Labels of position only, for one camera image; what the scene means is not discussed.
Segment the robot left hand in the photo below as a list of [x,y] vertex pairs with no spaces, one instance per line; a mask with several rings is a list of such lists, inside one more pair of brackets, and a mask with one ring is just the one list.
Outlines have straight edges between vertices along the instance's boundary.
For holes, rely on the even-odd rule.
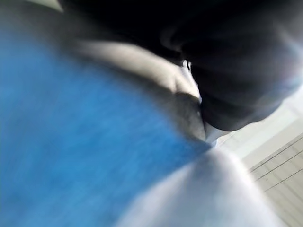
[[202,118],[235,131],[272,114],[303,82],[300,0],[62,0],[176,64],[191,63]]

